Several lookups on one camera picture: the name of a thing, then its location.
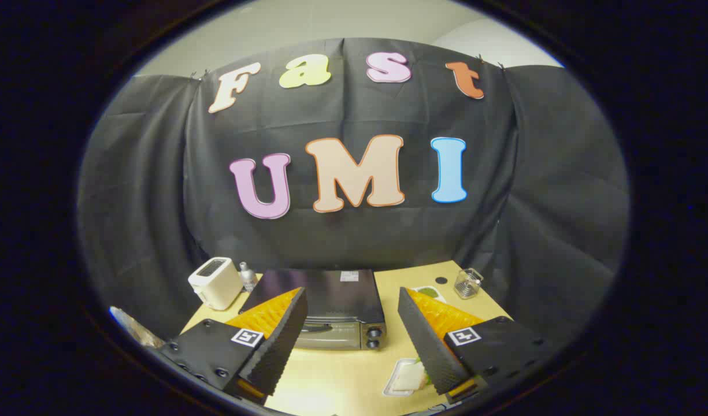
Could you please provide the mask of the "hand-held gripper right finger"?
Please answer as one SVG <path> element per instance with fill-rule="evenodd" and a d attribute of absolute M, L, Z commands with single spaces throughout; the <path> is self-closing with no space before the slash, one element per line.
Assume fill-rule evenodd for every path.
<path fill-rule="evenodd" d="M 476 318 L 415 290 L 398 313 L 431 384 L 449 403 L 504 387 L 546 363 L 554 345 L 507 316 Z"/>

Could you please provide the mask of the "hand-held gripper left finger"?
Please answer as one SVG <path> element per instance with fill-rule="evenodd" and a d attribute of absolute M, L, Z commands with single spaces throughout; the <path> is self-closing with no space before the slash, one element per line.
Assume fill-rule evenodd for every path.
<path fill-rule="evenodd" d="M 264 405 L 273 395 L 308 314 L 298 287 L 223 323 L 205 319 L 157 352 L 227 395 Z"/>

